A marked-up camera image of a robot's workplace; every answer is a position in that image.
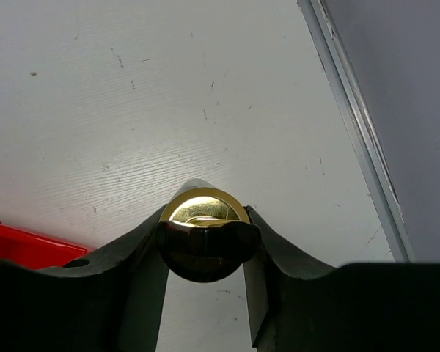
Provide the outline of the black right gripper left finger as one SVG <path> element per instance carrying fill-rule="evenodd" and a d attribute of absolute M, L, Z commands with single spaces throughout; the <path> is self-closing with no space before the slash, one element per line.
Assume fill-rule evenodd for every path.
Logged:
<path fill-rule="evenodd" d="M 0 260 L 0 351 L 154 351 L 168 274 L 160 216 L 62 266 Z"/>

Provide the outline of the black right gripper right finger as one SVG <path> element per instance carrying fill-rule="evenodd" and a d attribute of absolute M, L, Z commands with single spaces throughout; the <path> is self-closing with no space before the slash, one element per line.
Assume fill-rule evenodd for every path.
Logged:
<path fill-rule="evenodd" d="M 440 263 L 327 265 L 275 232 L 244 265 L 258 351 L 440 351 Z"/>

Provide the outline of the gold-spout clear oil bottle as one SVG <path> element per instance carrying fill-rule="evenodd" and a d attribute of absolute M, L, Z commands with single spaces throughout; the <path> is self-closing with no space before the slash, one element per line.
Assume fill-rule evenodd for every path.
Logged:
<path fill-rule="evenodd" d="M 198 283 L 226 278 L 262 243 L 242 204 L 199 178 L 186 181 L 170 199 L 153 236 L 169 269 Z"/>

